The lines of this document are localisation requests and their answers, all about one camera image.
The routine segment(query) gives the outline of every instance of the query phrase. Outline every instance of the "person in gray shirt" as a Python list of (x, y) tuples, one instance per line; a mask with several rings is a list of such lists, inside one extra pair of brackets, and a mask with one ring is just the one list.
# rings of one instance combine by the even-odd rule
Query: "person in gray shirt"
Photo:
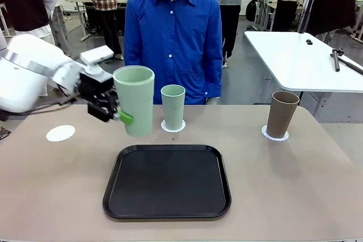
[(222, 16), (223, 68), (227, 68), (227, 59), (232, 51), (237, 35), (240, 4), (242, 0), (219, 0)]

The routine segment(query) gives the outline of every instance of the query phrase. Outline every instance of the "cup rim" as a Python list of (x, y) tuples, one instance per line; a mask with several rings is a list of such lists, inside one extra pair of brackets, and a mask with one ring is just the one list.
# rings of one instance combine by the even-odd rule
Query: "cup rim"
[[(171, 96), (171, 95), (167, 95), (166, 93), (163, 92), (163, 89), (166, 88), (166, 87), (170, 87), (170, 86), (177, 86), (177, 87), (181, 87), (183, 89), (183, 92), (178, 94), (178, 95), (174, 95), (174, 96)], [(164, 96), (168, 96), (168, 97), (178, 97), (178, 96), (182, 96), (185, 94), (185, 88), (181, 85), (178, 85), (178, 84), (169, 84), (169, 85), (165, 85), (163, 88), (161, 88), (160, 90), (161, 94), (164, 95)]]
[[(142, 80), (140, 82), (124, 82), (122, 80), (119, 80), (119, 79), (116, 79), (116, 74), (118, 72), (120, 72), (121, 70), (126, 70), (126, 69), (132, 69), (132, 68), (138, 68), (138, 69), (144, 69), (144, 70), (148, 70), (148, 71), (151, 71), (151, 76), (145, 80)], [(112, 73), (112, 77), (113, 77), (113, 80), (122, 84), (122, 85), (128, 85), (128, 86), (136, 86), (136, 85), (142, 85), (142, 84), (146, 84), (146, 83), (149, 83), (149, 82), (152, 82), (154, 79), (155, 79), (155, 74), (154, 72), (146, 67), (146, 66), (142, 66), (142, 65), (128, 65), (128, 66), (123, 66), (123, 67), (120, 67), (118, 69), (116, 69), (113, 73)]]
[[(294, 95), (294, 96), (297, 98), (297, 101), (296, 101), (296, 102), (293, 102), (293, 103), (283, 102), (283, 101), (281, 101), (281, 100), (279, 100), (279, 99), (275, 98), (275, 94), (277, 94), (277, 93), (289, 93), (289, 94), (291, 94), (291, 95)], [(287, 91), (276, 91), (276, 92), (274, 92), (274, 93), (272, 94), (272, 97), (273, 97), (273, 99), (275, 99), (276, 101), (278, 101), (278, 102), (280, 102), (280, 103), (283, 103), (283, 104), (286, 104), (286, 105), (294, 105), (294, 104), (298, 104), (298, 103), (300, 102), (300, 98), (299, 98), (297, 95), (295, 95), (294, 93), (291, 93), (291, 92), (287, 92)]]

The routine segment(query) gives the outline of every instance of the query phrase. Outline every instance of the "black pants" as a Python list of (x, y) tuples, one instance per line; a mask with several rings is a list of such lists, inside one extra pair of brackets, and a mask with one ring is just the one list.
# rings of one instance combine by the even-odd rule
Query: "black pants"
[(239, 12), (240, 5), (221, 5), (223, 57), (226, 53), (227, 58), (232, 56), (237, 35)]
[(114, 54), (122, 54), (119, 35), (117, 34), (117, 24), (115, 11), (99, 11), (104, 41)]
[(296, 10), (296, 1), (278, 0), (272, 31), (289, 31), (296, 17)]

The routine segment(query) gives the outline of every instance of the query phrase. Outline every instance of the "robotic arm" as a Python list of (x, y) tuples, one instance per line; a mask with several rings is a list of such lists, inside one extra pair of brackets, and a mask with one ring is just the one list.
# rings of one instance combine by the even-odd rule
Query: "robotic arm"
[(117, 112), (117, 94), (112, 74), (97, 63), (112, 56), (113, 52), (102, 46), (81, 53), (83, 65), (35, 36), (5, 40), (0, 32), (0, 112), (33, 111), (45, 84), (59, 84), (70, 96), (85, 99), (89, 114), (107, 122)]

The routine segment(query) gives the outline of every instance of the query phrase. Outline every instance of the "brown cup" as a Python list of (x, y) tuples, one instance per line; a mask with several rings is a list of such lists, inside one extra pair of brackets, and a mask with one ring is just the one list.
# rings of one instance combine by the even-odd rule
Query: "brown cup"
[(290, 92), (278, 91), (272, 94), (266, 130), (269, 136), (284, 137), (299, 101), (299, 97)]

